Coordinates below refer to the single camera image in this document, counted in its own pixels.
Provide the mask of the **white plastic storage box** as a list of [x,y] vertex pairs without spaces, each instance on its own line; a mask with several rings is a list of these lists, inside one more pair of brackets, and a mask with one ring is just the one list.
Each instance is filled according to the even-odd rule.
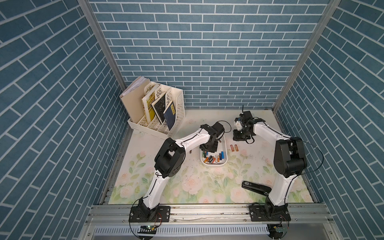
[[[221,152],[224,152],[225,159],[221,160]],[[204,166],[215,168],[215,167],[223,167],[228,162],[228,153],[227,153],[227,144],[226,137],[222,137],[218,142],[218,149],[215,153],[210,153],[201,150],[200,153],[201,162]]]

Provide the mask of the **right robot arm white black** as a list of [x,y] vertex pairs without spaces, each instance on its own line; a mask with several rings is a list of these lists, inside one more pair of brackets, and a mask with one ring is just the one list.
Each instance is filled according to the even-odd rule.
[[265,120],[253,117],[250,111],[240,113],[234,124],[234,141],[247,142],[254,136],[259,136],[275,147],[273,164],[278,175],[271,190],[265,193],[265,211],[283,212],[288,206],[288,196],[296,178],[307,167],[303,140],[278,132]]

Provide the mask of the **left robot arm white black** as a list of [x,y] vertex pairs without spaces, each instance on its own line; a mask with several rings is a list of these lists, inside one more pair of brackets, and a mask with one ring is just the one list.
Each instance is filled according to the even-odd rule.
[[224,133],[224,126],[216,122],[213,126],[203,124],[186,137],[166,139],[155,157],[154,178],[146,195],[139,199],[139,207],[145,211],[156,210],[168,180],[180,170],[187,153],[197,147],[202,151],[215,153]]

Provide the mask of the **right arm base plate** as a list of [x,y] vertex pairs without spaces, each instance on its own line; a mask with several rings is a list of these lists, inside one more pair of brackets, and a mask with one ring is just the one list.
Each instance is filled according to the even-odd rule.
[[250,205],[249,212],[252,222],[290,222],[291,216],[288,205],[265,207],[264,205]]

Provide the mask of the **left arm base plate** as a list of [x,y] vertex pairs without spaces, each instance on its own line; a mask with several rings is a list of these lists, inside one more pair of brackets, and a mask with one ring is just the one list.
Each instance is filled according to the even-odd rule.
[[134,206],[130,212],[130,223],[165,222],[170,219],[170,206],[157,206],[149,209],[146,206]]

